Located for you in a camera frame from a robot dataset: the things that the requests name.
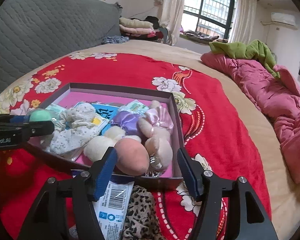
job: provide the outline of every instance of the beige bed sheet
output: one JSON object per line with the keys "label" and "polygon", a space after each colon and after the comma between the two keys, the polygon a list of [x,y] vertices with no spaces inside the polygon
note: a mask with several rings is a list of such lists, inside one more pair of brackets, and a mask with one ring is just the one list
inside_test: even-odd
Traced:
{"label": "beige bed sheet", "polygon": [[[270,194],[272,222],[279,240],[288,240],[292,236],[300,224],[300,184],[294,184],[287,172],[272,125],[229,77],[203,65],[200,61],[200,54],[196,52],[155,42],[133,40],[123,44],[97,46],[83,51],[144,55],[155,60],[186,66],[218,79],[259,150]],[[20,79],[29,77],[53,62],[43,65]]]}

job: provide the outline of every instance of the gray quilted headboard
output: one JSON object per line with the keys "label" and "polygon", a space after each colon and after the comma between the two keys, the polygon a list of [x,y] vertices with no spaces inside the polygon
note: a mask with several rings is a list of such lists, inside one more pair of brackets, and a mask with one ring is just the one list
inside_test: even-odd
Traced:
{"label": "gray quilted headboard", "polygon": [[99,0],[5,0],[0,7],[0,93],[29,71],[120,35],[120,8]]}

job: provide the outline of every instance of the leopard print fabric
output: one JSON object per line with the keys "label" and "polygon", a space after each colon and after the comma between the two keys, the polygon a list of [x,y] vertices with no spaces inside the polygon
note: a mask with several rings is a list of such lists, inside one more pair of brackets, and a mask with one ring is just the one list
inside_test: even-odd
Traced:
{"label": "leopard print fabric", "polygon": [[166,240],[160,232],[154,197],[143,187],[132,189],[122,240]]}

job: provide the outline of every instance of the plush bunny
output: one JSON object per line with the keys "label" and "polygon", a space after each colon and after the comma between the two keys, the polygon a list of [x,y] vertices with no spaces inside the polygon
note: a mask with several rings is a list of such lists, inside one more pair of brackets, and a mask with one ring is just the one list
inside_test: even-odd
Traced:
{"label": "plush bunny", "polygon": [[126,136],[126,133],[122,128],[119,126],[112,126],[104,133],[103,136],[96,136],[92,138],[92,140],[90,140],[87,146],[83,149],[83,154],[93,162],[101,160],[108,147],[114,147],[117,141],[122,138],[135,139],[141,143],[139,136]]}
{"label": "plush bunny", "polygon": [[145,148],[150,156],[150,169],[154,176],[166,171],[172,162],[170,136],[173,122],[167,109],[152,101],[145,117],[138,120],[141,132],[148,138]]}
{"label": "plush bunny", "polygon": [[149,168],[149,156],[137,135],[125,135],[119,126],[110,127],[103,136],[96,136],[83,150],[91,161],[101,160],[108,147],[115,147],[118,155],[117,167],[122,172],[138,176]]}

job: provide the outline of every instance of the white curtain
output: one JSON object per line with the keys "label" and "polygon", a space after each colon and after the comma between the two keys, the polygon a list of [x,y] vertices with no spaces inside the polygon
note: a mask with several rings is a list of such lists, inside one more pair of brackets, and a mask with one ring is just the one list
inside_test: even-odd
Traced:
{"label": "white curtain", "polygon": [[247,44],[250,41],[256,18],[256,9],[257,0],[237,0],[229,42],[241,41]]}
{"label": "white curtain", "polygon": [[170,45],[175,45],[179,38],[184,2],[185,0],[163,0],[160,25],[168,30],[167,43]]}

